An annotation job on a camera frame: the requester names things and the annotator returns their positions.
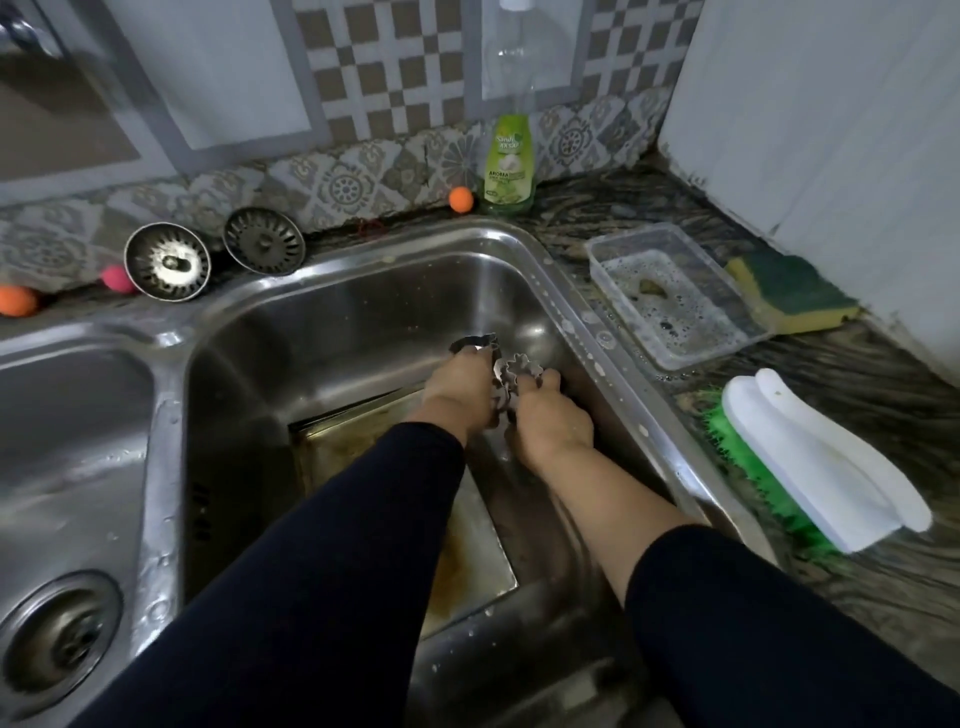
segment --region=forearm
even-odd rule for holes
[[[75,726],[398,725],[463,448],[398,425],[275,524]]]
[[[640,556],[661,534],[693,522],[593,448],[565,449],[540,476],[570,512],[622,604]]]
[[[687,728],[960,725],[960,697],[744,545],[664,534],[627,616]]]

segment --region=black sleeve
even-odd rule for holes
[[[710,528],[657,539],[626,610],[685,728],[960,725],[955,692]]]
[[[463,472],[452,435],[396,425],[248,548],[74,728],[401,725]]]

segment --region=cookie cutter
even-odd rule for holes
[[[496,415],[516,408],[516,379],[522,375],[532,376],[537,385],[543,377],[543,367],[530,359],[525,353],[514,354],[509,359],[503,355],[495,333],[485,333],[473,336],[464,336],[450,345],[450,353],[457,353],[464,347],[474,347],[477,350],[489,347],[493,352],[493,378],[491,383],[491,398]]]

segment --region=pink ball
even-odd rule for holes
[[[125,294],[136,293],[136,286],[133,285],[133,281],[127,275],[127,269],[119,263],[109,266],[101,273],[100,280],[111,291]]]

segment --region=green dish soap bottle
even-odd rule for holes
[[[500,0],[497,38],[484,53],[492,86],[506,92],[509,111],[493,125],[483,165],[482,208],[517,215],[534,203],[537,169],[529,114],[536,110],[534,78],[541,57],[534,0]]]

